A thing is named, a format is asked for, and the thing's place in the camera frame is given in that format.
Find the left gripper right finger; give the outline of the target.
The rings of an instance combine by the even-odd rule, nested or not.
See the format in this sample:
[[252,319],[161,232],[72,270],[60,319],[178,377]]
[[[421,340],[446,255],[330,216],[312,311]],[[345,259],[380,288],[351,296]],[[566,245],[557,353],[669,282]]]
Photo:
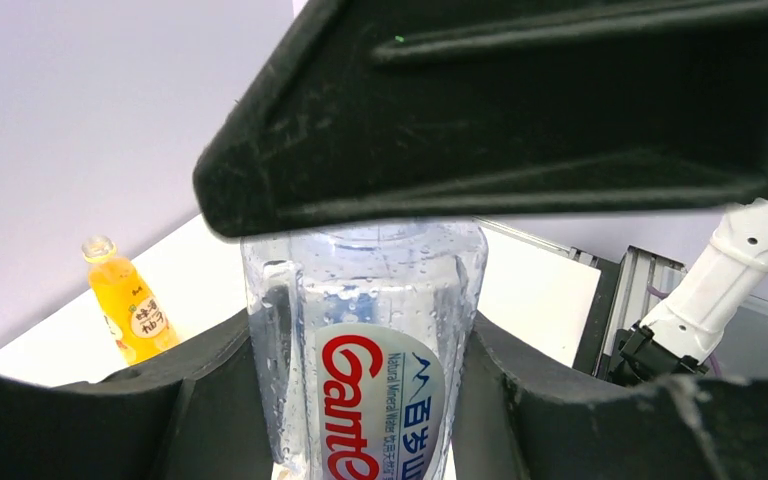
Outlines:
[[452,447],[461,479],[768,479],[768,379],[620,387],[478,317]]

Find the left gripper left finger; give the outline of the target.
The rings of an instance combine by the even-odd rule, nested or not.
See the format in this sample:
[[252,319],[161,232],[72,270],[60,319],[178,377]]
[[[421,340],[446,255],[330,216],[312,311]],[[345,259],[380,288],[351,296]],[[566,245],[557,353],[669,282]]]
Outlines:
[[267,479],[248,316],[97,383],[0,376],[0,479]]

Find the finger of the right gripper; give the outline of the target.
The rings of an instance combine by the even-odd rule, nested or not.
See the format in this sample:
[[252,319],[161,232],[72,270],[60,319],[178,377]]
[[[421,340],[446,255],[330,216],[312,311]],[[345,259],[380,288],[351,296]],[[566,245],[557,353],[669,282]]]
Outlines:
[[768,189],[768,1],[310,1],[193,171],[218,234]]

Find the yellow juice bottle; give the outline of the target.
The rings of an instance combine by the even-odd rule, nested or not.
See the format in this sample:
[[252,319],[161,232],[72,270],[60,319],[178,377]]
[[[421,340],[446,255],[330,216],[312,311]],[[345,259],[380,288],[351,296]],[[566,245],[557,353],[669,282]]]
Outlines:
[[88,285],[125,362],[132,366],[180,344],[168,315],[133,262],[103,235],[81,246]]

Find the clear water bottle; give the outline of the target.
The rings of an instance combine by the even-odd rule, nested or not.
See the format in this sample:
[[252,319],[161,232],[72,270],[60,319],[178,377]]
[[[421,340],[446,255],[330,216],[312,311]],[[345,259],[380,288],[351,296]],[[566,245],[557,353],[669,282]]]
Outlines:
[[441,479],[488,257],[472,220],[367,223],[241,244],[284,479]]

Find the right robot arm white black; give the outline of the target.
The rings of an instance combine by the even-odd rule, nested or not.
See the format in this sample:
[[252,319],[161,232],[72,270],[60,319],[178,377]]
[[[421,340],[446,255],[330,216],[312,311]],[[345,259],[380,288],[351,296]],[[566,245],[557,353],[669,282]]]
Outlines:
[[609,375],[688,372],[768,274],[768,1],[310,1],[193,186],[230,238],[726,205]]

